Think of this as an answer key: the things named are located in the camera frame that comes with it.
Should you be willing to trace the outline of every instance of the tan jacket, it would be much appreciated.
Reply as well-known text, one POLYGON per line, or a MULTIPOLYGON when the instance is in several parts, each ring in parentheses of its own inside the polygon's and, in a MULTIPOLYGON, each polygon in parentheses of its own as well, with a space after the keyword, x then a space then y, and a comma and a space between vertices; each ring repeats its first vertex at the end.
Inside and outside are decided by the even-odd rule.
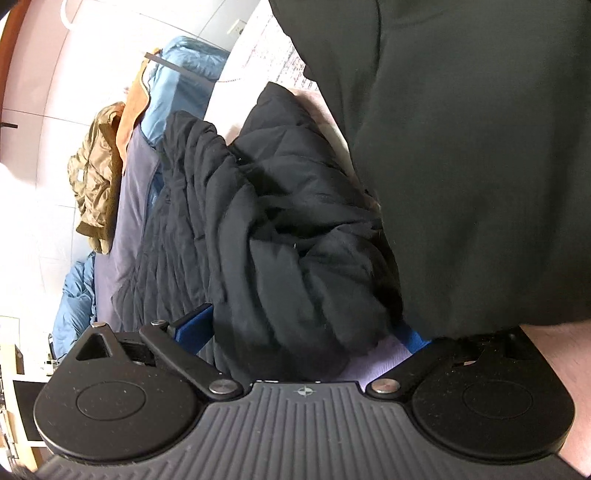
POLYGON ((115 232, 123 166, 115 138, 124 106, 118 102, 103 108, 68 162, 68 176, 80 210, 76 231, 88 236, 92 249, 102 254, 111 250, 115 232))

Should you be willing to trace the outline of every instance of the white wall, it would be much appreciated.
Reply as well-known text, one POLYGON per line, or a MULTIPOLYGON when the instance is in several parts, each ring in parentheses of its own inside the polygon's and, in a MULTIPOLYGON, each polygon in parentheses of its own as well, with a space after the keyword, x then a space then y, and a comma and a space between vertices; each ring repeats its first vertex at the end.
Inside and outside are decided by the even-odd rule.
POLYGON ((41 368, 64 276, 89 251, 75 233, 66 164, 98 110, 124 99, 143 52, 177 35, 231 49, 258 0, 33 0, 8 75, 0 132, 0 316, 21 319, 25 368, 41 368))

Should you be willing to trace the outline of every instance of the black clamp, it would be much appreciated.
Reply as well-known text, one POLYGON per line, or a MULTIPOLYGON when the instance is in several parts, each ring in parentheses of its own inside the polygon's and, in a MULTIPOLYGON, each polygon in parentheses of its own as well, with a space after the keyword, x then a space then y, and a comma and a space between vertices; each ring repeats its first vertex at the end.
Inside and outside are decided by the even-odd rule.
POLYGON ((520 328, 435 340, 366 392, 404 403, 446 449, 493 462, 557 452, 574 419, 568 391, 520 328))

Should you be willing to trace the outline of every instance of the black puffer jacket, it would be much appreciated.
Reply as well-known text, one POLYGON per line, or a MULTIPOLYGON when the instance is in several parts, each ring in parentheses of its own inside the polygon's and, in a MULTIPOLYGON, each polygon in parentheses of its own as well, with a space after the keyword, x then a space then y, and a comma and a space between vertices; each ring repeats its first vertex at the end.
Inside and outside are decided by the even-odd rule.
POLYGON ((178 112, 161 148, 164 190, 114 297, 126 330, 209 301, 218 368, 319 380, 400 318, 381 221, 289 91, 270 83, 230 147, 178 112))

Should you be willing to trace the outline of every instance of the black clothing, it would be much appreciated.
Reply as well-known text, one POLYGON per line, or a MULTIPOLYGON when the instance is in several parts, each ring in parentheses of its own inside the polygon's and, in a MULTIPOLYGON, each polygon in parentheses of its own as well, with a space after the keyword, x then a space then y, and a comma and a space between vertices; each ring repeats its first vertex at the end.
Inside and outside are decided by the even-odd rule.
POLYGON ((591 317, 591 4, 271 0, 424 338, 591 317))
POLYGON ((215 364, 248 384, 337 375, 400 318, 379 216, 289 91, 270 83, 230 147, 174 113, 161 149, 125 330, 213 303, 215 364))

